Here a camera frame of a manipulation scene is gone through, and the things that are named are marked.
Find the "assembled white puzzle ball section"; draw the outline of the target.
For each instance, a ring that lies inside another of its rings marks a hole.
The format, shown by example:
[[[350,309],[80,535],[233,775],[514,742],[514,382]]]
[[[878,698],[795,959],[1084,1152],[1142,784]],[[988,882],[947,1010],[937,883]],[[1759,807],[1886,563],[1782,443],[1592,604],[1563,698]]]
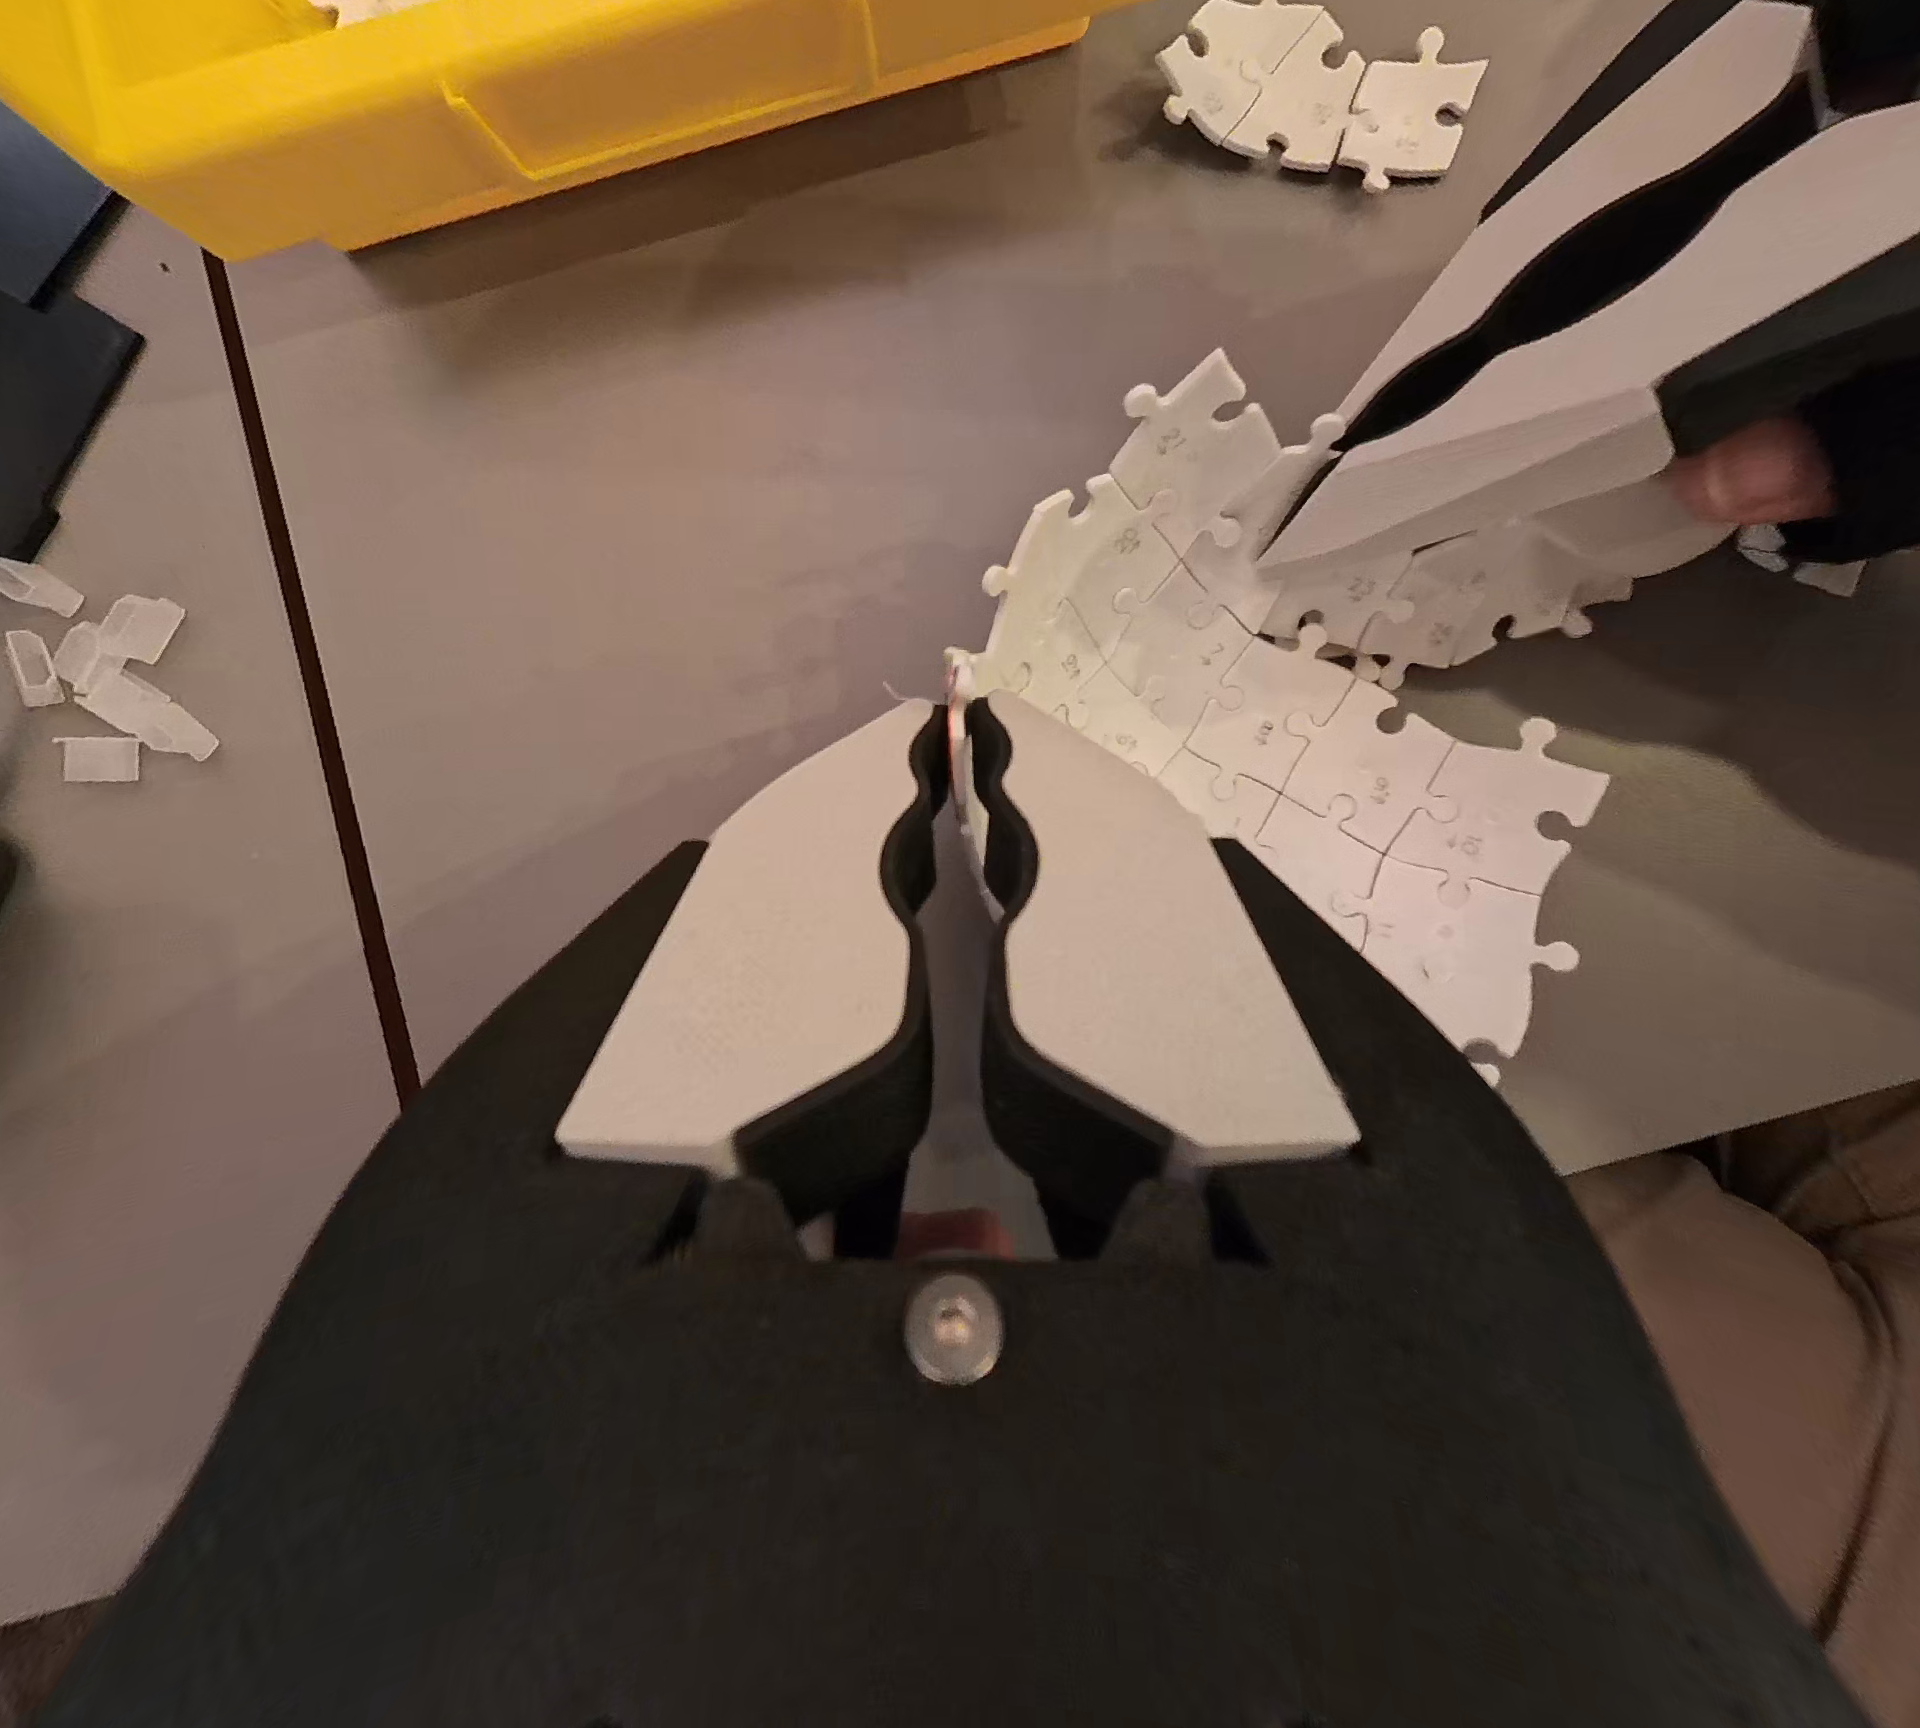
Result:
[[[1540,938],[1544,892],[1610,793],[1527,720],[1460,742],[1331,644],[1307,611],[1272,634],[1252,572],[1101,478],[1034,506],[984,575],[978,648],[947,648],[956,707],[1005,690],[1158,784],[1209,837],[1243,843],[1387,973],[1485,1081],[1533,1033],[1535,973],[1579,948]]]

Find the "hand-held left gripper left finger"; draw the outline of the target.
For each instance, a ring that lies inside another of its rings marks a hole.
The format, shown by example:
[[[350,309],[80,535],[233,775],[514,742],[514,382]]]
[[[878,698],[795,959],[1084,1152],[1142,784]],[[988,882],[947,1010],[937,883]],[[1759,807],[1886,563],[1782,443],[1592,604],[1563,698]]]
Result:
[[[947,707],[900,698],[747,798],[694,851],[559,1147],[762,1180],[837,1252],[892,1262],[931,1110],[919,914]]]

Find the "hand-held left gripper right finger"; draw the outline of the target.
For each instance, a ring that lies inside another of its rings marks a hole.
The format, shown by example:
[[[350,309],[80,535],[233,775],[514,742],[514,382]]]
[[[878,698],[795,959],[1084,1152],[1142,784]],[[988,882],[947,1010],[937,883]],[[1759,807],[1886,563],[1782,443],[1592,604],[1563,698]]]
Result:
[[[1145,1180],[1341,1160],[1361,1121],[1232,892],[1221,837],[1011,690],[967,707],[997,953],[984,1119],[1061,1262]]]

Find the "curved white puzzle strip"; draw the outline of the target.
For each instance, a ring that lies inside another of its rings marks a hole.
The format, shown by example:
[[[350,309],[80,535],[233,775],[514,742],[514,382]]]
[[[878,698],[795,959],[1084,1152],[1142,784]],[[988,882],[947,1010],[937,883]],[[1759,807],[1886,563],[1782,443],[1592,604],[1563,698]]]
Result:
[[[1260,529],[1331,465],[1336,421],[1307,443],[1282,443],[1267,411],[1243,403],[1225,351],[1191,366],[1169,392],[1128,392],[1133,435],[1114,483],[1142,506],[1190,572],[1184,616],[1209,611],[1247,634],[1295,638],[1353,658],[1366,677],[1402,688],[1411,667],[1456,667],[1500,638],[1586,634],[1592,605],[1629,604],[1618,567],[1579,557],[1533,521],[1472,529],[1427,549],[1260,572]]]

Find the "person's right hand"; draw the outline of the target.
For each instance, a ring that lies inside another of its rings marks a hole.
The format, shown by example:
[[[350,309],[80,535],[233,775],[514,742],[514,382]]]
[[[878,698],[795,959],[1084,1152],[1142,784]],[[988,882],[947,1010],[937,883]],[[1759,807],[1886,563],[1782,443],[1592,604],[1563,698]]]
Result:
[[[1920,542],[1920,366],[1864,373],[1787,418],[1673,465],[1709,524],[1777,529],[1792,567],[1856,567]]]

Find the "three-piece joined puzzle strip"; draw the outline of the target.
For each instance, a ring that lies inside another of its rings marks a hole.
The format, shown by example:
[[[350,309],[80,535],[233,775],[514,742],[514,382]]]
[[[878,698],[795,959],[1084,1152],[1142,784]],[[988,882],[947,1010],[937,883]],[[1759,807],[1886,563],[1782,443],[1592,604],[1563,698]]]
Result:
[[[1163,121],[1252,169],[1361,176],[1368,197],[1439,180],[1464,134],[1491,60],[1447,60],[1424,30],[1402,60],[1368,60],[1311,0],[1202,0],[1156,54]]]

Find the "yellow plastic bin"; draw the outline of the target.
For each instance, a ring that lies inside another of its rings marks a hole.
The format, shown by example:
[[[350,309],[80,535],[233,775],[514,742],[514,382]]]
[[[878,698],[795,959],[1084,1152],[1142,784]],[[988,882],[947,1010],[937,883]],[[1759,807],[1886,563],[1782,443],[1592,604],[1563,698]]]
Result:
[[[5,102],[217,261],[369,251],[1137,0],[5,0]]]

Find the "black flat pad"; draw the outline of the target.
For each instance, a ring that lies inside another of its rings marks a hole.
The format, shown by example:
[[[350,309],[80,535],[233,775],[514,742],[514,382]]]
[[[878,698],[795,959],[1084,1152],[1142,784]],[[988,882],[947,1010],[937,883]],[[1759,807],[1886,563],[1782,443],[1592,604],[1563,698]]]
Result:
[[[123,197],[0,113],[0,550],[38,563],[146,338],[80,296]]]

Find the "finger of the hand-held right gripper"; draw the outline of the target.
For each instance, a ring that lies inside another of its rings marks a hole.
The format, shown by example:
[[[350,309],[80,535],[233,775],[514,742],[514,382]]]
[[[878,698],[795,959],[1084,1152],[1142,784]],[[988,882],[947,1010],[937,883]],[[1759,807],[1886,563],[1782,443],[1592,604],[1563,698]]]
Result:
[[[1629,493],[1918,355],[1920,113],[1812,132],[1618,302],[1351,443],[1260,550],[1295,572]]]
[[[1819,21],[1741,0],[1610,118],[1515,187],[1443,263],[1341,403],[1390,435],[1500,351],[1618,302],[1819,127]]]

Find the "pile of clear plastic clips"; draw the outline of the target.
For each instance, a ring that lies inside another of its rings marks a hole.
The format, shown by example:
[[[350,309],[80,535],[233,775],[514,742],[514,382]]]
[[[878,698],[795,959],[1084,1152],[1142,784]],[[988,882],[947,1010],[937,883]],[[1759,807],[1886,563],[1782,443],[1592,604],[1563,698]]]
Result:
[[[159,595],[123,595],[100,616],[82,590],[38,563],[0,563],[5,604],[5,759],[18,720],[50,720],[65,786],[134,786],[148,757],[209,764],[223,742],[174,690],[159,665],[185,611]]]

